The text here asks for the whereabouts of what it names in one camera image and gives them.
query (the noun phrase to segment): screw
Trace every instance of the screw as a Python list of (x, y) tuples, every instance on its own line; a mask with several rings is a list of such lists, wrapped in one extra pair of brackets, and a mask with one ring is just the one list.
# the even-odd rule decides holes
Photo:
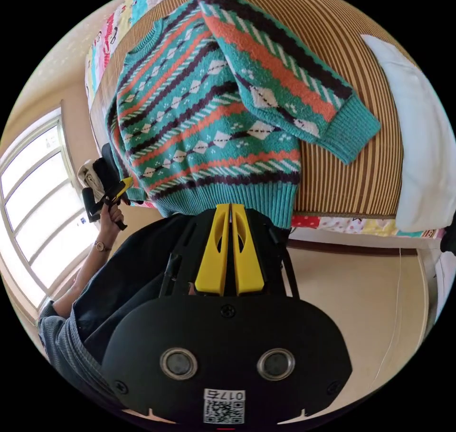
[(236, 309), (232, 305), (226, 304), (222, 307), (221, 313), (224, 318), (232, 318), (236, 314)]
[(340, 381), (335, 381), (328, 386), (326, 392), (328, 395), (338, 394), (342, 389), (342, 383)]
[(114, 386), (120, 394), (128, 394), (128, 388), (124, 382), (116, 380)]

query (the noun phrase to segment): lens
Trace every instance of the lens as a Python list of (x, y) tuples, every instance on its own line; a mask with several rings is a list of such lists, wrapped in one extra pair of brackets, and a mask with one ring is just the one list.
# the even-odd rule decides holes
[(195, 356), (184, 348), (165, 351), (160, 358), (160, 366), (162, 371), (174, 380), (188, 380), (198, 369)]
[(264, 353), (257, 364), (258, 373), (269, 381), (287, 378), (295, 368), (295, 358), (283, 348), (275, 348)]

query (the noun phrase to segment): teal patterned sweater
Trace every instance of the teal patterned sweater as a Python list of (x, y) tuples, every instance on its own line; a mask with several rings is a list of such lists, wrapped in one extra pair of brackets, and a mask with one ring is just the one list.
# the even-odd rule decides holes
[(124, 61), (107, 113), (131, 200), (163, 216), (240, 203), (291, 226), (299, 142), (353, 161), (380, 124), (284, 25), (244, 0), (190, 0)]

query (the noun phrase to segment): window frame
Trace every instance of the window frame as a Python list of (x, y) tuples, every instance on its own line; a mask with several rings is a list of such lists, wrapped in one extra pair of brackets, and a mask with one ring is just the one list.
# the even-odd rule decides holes
[[(12, 279), (14, 282), (15, 287), (21, 291), (21, 295), (25, 298), (25, 300), (28, 302), (28, 304), (36, 311), (40, 310), (44, 304), (49, 300), (49, 298), (52, 298), (56, 294), (58, 295), (59, 291), (62, 288), (62, 284), (65, 283), (66, 281), (69, 280), (69, 277), (74, 276), (74, 271), (80, 266), (80, 264), (84, 261), (84, 259), (87, 257), (87, 255), (90, 252), (91, 245), (86, 247), (81, 253), (77, 254), (76, 257), (68, 264), (63, 271), (57, 276), (57, 278), (53, 281), (53, 283), (50, 285), (49, 288), (47, 288), (42, 281), (38, 278), (38, 276), (33, 272), (31, 268), (31, 264), (33, 261), (36, 259), (36, 257), (42, 252), (42, 250), (51, 242), (51, 240), (60, 233), (60, 231), (66, 227), (71, 221), (74, 221), (79, 215), (82, 215), (85, 212), (84, 204), (81, 199), (81, 191), (82, 191), (82, 186), (79, 183), (79, 180), (76, 177), (73, 165), (72, 165), (72, 160), (68, 152), (68, 147), (67, 147), (67, 140), (65, 136), (65, 130), (63, 126), (63, 120), (62, 120), (62, 113), (61, 109), (58, 108), (58, 110), (52, 111), (50, 114), (47, 115), (47, 117), (42, 117), (40, 119), (40, 125), (38, 127), (33, 127), (30, 132), (28, 132), (26, 135), (22, 136), (22, 138), (17, 142), (17, 144), (11, 146), (7, 152), (5, 153), (4, 157), (0, 159), (0, 217), (2, 219), (1, 224), (4, 225), (6, 232), (9, 237), (9, 242), (13, 246), (19, 260), (22, 262), (23, 266), (29, 273), (29, 275), (32, 277), (32, 279), (36, 282), (36, 284), (42, 289), (42, 291), (45, 293), (44, 298), (41, 300), (40, 304), (36, 307), (31, 303), (27, 295), (19, 288), (17, 285), (14, 277), (11, 275), (5, 260), (2, 258), (2, 264), (7, 270), (9, 277)], [(58, 140), (59, 140), (59, 147), (53, 149), (51, 152), (43, 156), (39, 161), (37, 161), (35, 164), (33, 164), (27, 171), (18, 179), (18, 181), (14, 184), (14, 186), (11, 188), (11, 190), (8, 192), (6, 196), (3, 194), (3, 189), (2, 189), (2, 183), (1, 183), (1, 176), (3, 173), (6, 171), (8, 166), (12, 163), (12, 161), (16, 158), (16, 156), (24, 150), (31, 142), (33, 142), (35, 139), (40, 137), (42, 134), (44, 134), (46, 131), (57, 127), (57, 135), (58, 135)], [(37, 168), (39, 168), (42, 164), (44, 164), (48, 159), (53, 157), (56, 154), (61, 154), (63, 163), (65, 165), (65, 169), (67, 172), (67, 178), (63, 180), (59, 185), (54, 187), (52, 191), (46, 194), (36, 205), (32, 207), (32, 209), (25, 215), (25, 217), (21, 220), (21, 222), (18, 224), (18, 226), (13, 230), (12, 225), (10, 223), (10, 219), (8, 217), (7, 211), (6, 211), (6, 203), (8, 202), (8, 199), (11, 197), (11, 195), (15, 192), (15, 190), (20, 186), (20, 184), (31, 174), (33, 173)], [(37, 249), (37, 251), (31, 256), (30, 260), (27, 260), (25, 255), (22, 253), (22, 250), (20, 249), (19, 244), (16, 242), (16, 235), (18, 231), (22, 228), (24, 223), (28, 220), (28, 218), (33, 214), (34, 211), (36, 211), (44, 202), (46, 199), (51, 197), (53, 194), (55, 194), (57, 191), (59, 191), (63, 186), (67, 184), (71, 184), (73, 188), (75, 189), (78, 197), (81, 199), (81, 208), (77, 212), (75, 212), (71, 217), (69, 217), (66, 221), (64, 221), (55, 231), (53, 231), (43, 242), (43, 244), (40, 245), (40, 247)]]

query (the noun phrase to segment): window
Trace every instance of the window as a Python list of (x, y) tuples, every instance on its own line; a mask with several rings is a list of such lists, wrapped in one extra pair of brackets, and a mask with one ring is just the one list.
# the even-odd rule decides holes
[(98, 233), (88, 222), (56, 113), (0, 163), (0, 254), (35, 309), (86, 257)]

